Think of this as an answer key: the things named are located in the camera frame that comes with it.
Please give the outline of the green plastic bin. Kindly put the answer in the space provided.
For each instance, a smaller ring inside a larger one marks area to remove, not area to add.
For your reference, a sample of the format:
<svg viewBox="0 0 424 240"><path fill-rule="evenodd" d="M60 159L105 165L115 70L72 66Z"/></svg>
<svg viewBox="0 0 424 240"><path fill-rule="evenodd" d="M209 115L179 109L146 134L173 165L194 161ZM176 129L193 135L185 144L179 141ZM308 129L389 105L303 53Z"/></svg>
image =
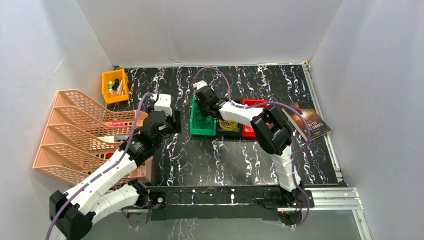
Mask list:
<svg viewBox="0 0 424 240"><path fill-rule="evenodd" d="M202 116L195 100L196 97L194 96L192 98L192 104L190 108L189 133L192 136L216 136L217 120L211 116Z"/></svg>

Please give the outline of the yellow plastic bin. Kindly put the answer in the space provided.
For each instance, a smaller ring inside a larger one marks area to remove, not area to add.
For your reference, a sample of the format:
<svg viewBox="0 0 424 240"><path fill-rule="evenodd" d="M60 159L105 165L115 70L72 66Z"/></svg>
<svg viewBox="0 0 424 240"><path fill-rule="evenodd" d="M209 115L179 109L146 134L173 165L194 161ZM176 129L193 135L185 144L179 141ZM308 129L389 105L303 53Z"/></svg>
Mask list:
<svg viewBox="0 0 424 240"><path fill-rule="evenodd" d="M129 80L124 69L101 74L101 93L107 105L129 100Z"/></svg>

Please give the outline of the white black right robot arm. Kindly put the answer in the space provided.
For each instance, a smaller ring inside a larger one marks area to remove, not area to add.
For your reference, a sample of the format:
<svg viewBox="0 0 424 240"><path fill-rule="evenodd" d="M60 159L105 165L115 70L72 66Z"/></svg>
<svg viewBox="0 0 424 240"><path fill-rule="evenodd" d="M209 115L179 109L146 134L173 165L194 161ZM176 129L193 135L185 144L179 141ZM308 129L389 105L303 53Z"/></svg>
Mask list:
<svg viewBox="0 0 424 240"><path fill-rule="evenodd" d="M291 156L292 131L283 112L269 103L266 107L253 107L221 99L204 81L194 83L193 88L203 115L252 128L259 146L274 163L281 205L295 207L302 199L301 178Z"/></svg>

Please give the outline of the red plastic bin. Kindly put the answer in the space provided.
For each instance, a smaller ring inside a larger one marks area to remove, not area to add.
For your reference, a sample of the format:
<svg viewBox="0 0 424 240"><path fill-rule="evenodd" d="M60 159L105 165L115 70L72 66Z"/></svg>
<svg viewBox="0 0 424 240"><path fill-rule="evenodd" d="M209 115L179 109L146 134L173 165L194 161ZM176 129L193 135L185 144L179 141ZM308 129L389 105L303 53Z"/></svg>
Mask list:
<svg viewBox="0 0 424 240"><path fill-rule="evenodd" d="M259 103L265 103L266 100L264 99L250 99L250 98L243 98L241 103L243 105L246 106L253 106L253 105L257 105ZM253 128L243 125L242 126L242 131L241 131L241 136L245 139L255 139L256 138L256 134L253 130Z"/></svg>

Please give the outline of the aluminium table frame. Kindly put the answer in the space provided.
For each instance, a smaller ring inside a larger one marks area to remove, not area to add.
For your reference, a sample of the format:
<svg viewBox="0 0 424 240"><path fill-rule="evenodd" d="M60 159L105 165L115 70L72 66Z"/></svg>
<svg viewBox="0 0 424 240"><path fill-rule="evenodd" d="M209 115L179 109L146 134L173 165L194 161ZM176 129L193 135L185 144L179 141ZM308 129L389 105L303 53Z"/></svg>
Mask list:
<svg viewBox="0 0 424 240"><path fill-rule="evenodd" d="M195 102L201 113L219 120L233 121L253 129L260 147L270 155L278 175L280 205L297 203L310 212L312 196L302 185L291 150L292 130L283 113L285 104L266 101L242 105L230 97L219 98L203 80L193 82ZM131 128L129 137L103 165L80 184L50 196L51 227L69 240L82 239L99 220L128 206L146 207L151 198L148 188L132 180L119 189L114 185L152 157L166 136L181 132L180 113L171 108L168 94L147 92L155 101L142 126Z"/></svg>

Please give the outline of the peach plastic file rack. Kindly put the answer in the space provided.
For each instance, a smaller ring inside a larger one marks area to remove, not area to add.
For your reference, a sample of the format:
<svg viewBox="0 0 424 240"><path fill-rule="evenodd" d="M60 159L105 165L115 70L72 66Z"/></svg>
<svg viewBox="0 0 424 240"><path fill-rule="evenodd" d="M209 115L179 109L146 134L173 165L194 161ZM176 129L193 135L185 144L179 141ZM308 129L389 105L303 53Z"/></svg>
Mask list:
<svg viewBox="0 0 424 240"><path fill-rule="evenodd" d="M75 186L104 164L147 113L111 111L77 89L59 90L33 169Z"/></svg>

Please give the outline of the black plastic bin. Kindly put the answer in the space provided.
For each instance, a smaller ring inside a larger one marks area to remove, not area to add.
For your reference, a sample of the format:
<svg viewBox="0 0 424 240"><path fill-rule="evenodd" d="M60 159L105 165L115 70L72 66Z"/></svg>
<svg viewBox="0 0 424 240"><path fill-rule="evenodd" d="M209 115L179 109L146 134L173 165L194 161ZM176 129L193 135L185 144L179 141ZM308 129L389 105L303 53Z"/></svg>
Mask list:
<svg viewBox="0 0 424 240"><path fill-rule="evenodd" d="M216 119L216 136L239 139L242 137L242 124L233 120Z"/></svg>

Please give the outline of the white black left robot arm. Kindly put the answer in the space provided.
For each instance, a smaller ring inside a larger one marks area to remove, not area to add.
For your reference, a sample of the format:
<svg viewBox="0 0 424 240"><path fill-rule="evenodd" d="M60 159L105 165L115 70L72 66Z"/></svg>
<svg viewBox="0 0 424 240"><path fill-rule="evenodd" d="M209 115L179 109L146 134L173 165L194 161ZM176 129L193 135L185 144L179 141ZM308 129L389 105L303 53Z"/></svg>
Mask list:
<svg viewBox="0 0 424 240"><path fill-rule="evenodd" d="M53 228L57 228L68 240L81 240L95 223L109 214L128 206L147 206L151 201L149 190L139 180L107 191L152 157L166 136L179 134L181 130L179 110L171 115L150 111L143 125L132 127L128 139L103 165L66 192L57 190L49 197L51 224L45 238L49 239Z"/></svg>

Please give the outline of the dark paperback book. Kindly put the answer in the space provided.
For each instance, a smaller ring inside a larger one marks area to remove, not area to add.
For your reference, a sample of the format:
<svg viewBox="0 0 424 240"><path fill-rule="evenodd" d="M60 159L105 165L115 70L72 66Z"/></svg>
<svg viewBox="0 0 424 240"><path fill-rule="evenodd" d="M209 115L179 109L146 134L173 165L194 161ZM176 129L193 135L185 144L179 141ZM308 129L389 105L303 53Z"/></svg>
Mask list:
<svg viewBox="0 0 424 240"><path fill-rule="evenodd" d="M324 122L321 116L316 112L315 108L307 101L294 102L291 107L295 109L295 111L306 121L307 127L310 131L310 141L318 139L331 131L331 128ZM307 128L302 119L295 112L286 107L283 107L282 111L304 140L307 141Z"/></svg>

